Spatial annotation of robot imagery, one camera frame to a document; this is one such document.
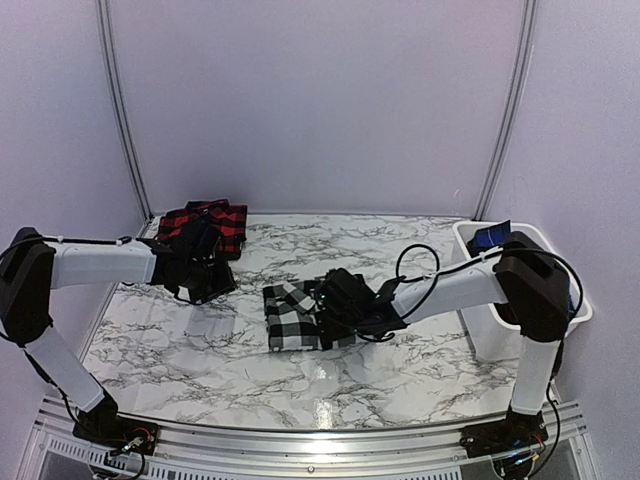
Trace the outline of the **black white plaid shirt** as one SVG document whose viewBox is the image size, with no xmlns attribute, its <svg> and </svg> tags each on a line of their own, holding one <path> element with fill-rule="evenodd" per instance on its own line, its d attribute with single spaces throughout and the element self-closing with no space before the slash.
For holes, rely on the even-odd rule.
<svg viewBox="0 0 640 480">
<path fill-rule="evenodd" d="M 323 276 L 313 280 L 295 279 L 262 289 L 266 321 L 267 345 L 271 353 L 289 351 L 332 350 L 348 347 L 357 342 L 348 331 L 339 333 L 335 340 L 321 334 L 316 315 L 316 290 Z"/>
</svg>

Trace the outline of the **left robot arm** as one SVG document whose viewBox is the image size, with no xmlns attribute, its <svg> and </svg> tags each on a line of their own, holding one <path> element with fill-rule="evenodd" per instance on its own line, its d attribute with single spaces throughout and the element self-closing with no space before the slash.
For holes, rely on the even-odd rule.
<svg viewBox="0 0 640 480">
<path fill-rule="evenodd" d="M 85 367 L 55 316 L 65 300 L 83 293 L 95 304 L 121 283 L 156 286 L 177 301 L 203 305 L 236 287 L 227 260 L 207 255 L 205 243 L 166 245 L 152 238 L 47 236 L 19 229 L 1 253 L 1 327 L 41 376 L 82 413 L 86 426 L 106 445 L 125 438 L 117 404 Z"/>
</svg>

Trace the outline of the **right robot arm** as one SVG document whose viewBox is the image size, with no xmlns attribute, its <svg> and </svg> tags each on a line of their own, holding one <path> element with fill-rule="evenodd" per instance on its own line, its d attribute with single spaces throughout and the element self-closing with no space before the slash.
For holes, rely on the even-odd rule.
<svg viewBox="0 0 640 480">
<path fill-rule="evenodd" d="M 553 367 L 574 313 L 570 285 L 575 270 L 516 231 L 505 242 L 465 262 L 431 274 L 397 275 L 372 290 L 344 268 L 329 271 L 316 287 L 321 337 L 334 341 L 339 330 L 366 341 L 385 342 L 428 318 L 483 305 L 503 305 L 523 338 L 509 412 L 495 430 L 506 448 L 534 431 Z"/>
</svg>

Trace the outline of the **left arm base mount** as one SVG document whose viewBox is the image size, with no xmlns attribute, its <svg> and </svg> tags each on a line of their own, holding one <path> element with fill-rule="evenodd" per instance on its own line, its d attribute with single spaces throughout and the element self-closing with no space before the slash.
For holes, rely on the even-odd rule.
<svg viewBox="0 0 640 480">
<path fill-rule="evenodd" d="M 73 435 L 77 438 L 110 447 L 118 452 L 136 451 L 152 455 L 158 440 L 159 425 L 153 422 L 123 417 L 116 401 L 103 398 L 90 411 L 77 409 Z"/>
</svg>

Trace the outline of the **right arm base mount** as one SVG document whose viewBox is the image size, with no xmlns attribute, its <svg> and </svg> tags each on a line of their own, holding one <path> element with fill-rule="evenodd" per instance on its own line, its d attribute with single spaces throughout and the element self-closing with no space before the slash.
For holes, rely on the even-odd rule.
<svg viewBox="0 0 640 480">
<path fill-rule="evenodd" d="M 501 420 L 464 427 L 459 444 L 469 458 L 476 458 L 541 445 L 548 438 L 541 412 L 520 414 L 509 407 Z"/>
</svg>

